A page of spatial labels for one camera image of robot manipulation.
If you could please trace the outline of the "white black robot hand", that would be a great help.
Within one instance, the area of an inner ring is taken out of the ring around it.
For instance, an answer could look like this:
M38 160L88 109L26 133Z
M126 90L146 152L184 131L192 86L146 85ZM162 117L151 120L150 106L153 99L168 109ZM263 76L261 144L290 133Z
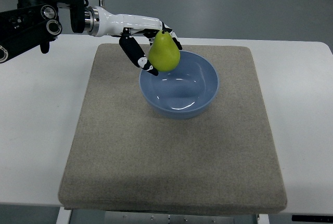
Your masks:
M157 76L159 70L146 57L139 43L133 37L141 34L149 39L150 45L156 40L160 31L168 32L175 46L181 50L182 46L171 28L158 18L138 15L114 15L104 8L89 7L85 12L85 31L91 36L113 36L119 38L119 44L130 61L138 68Z

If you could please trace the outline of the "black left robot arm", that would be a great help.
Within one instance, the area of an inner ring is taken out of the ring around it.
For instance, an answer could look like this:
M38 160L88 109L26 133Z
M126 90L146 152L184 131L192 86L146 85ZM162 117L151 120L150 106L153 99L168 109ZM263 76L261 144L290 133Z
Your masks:
M104 0L98 0L100 6ZM1 63L39 46L49 52L49 44L62 33L58 10L70 11L74 33L97 28L97 16L88 0L18 0L17 9L1 12Z

